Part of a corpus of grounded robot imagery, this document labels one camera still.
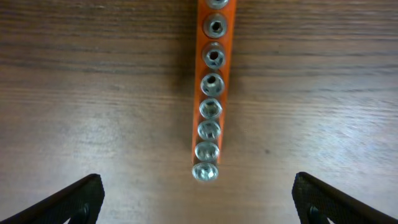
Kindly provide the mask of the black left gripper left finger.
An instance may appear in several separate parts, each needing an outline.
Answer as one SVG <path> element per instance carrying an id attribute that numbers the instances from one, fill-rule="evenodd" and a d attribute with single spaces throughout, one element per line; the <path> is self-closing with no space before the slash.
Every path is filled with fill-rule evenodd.
<path id="1" fill-rule="evenodd" d="M 104 201 L 99 174 L 90 174 L 35 205 L 5 219 L 8 224 L 97 222 Z"/>

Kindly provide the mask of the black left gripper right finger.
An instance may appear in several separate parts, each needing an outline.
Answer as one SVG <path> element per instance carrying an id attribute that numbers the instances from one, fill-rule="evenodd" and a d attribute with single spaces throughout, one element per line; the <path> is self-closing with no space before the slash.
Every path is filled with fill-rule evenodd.
<path id="1" fill-rule="evenodd" d="M 292 197 L 301 224 L 397 224 L 397 219 L 306 173 L 295 175 Z"/>

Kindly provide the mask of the orange socket bit holder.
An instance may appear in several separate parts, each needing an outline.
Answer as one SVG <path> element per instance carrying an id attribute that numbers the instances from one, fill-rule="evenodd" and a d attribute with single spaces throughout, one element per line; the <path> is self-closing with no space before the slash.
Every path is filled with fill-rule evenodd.
<path id="1" fill-rule="evenodd" d="M 192 176 L 219 176 L 237 0 L 198 0 Z"/>

